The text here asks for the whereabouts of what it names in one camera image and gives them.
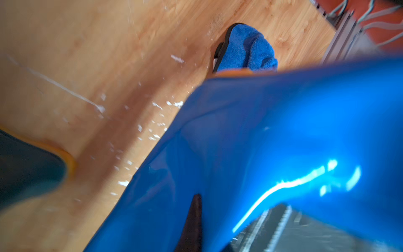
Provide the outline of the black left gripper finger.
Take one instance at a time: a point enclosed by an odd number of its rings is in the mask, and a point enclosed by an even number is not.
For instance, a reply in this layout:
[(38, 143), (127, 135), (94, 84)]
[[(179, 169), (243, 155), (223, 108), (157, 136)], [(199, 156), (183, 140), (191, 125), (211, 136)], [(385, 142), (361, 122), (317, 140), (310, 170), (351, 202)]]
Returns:
[(202, 241), (202, 200), (200, 194), (195, 194), (175, 252), (201, 252)]

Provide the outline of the blue rubber boot orange sole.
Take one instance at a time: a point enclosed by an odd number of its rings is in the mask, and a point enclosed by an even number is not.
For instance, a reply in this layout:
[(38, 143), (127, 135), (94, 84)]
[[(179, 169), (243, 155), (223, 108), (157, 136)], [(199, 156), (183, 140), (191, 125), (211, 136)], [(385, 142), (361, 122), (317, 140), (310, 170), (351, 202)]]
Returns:
[(205, 81), (86, 251), (174, 251), (195, 194), (203, 252), (282, 203), (402, 246), (403, 59)]

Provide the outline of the blue microfiber cloth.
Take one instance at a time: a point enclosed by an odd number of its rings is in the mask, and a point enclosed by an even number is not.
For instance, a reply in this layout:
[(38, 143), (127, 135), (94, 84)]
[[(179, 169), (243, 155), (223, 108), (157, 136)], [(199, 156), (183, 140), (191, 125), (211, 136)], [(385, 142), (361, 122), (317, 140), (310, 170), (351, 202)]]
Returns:
[(213, 73), (249, 69), (253, 72), (276, 71), (275, 51), (263, 34), (243, 23), (231, 25), (219, 43), (213, 59)]

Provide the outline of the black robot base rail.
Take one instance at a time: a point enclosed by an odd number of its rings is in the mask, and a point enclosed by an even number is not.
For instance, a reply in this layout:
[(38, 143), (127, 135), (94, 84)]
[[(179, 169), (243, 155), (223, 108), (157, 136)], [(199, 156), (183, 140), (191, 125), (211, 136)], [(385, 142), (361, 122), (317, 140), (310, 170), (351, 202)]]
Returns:
[(401, 246), (368, 241), (309, 218), (289, 205), (263, 212), (233, 237), (225, 252), (401, 252)]

